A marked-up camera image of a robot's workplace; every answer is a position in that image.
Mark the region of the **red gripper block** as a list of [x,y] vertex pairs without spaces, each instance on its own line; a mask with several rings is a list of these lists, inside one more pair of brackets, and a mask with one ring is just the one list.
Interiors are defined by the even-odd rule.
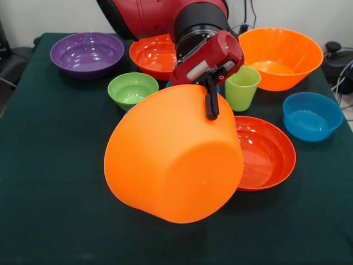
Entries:
[[237,73],[243,64],[244,54],[238,40],[230,32],[220,30],[212,36],[206,35],[193,49],[179,57],[169,81],[173,86],[204,85],[207,118],[216,120],[220,114],[216,86]]

